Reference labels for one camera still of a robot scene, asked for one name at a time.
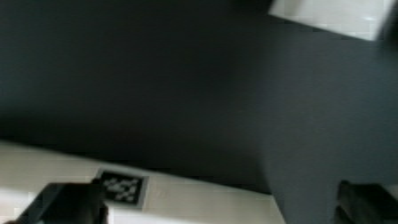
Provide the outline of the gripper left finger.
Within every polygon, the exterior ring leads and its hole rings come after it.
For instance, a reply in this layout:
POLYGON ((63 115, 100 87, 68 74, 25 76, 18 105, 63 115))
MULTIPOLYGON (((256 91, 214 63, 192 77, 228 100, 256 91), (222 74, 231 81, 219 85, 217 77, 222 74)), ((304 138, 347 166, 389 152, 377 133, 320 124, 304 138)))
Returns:
POLYGON ((50 183, 16 224, 109 224, 105 190, 98 183, 50 183))

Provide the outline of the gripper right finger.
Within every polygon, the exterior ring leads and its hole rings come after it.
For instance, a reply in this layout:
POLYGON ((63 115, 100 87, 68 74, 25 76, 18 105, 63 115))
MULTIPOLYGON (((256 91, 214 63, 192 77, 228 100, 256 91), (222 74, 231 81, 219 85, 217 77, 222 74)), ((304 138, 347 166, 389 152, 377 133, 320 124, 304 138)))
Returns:
POLYGON ((381 184, 338 185, 334 224, 398 224, 398 200, 381 184))

